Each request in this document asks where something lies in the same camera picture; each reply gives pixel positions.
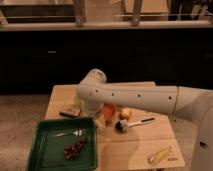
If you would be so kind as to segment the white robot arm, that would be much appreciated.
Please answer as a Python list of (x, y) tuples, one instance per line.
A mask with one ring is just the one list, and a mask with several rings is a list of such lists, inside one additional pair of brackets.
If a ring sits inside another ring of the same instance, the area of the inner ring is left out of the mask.
[(76, 88), (87, 114), (97, 114), (103, 103), (173, 115), (197, 125), (190, 171), (213, 171), (213, 89), (182, 86), (119, 86), (105, 73), (92, 69)]

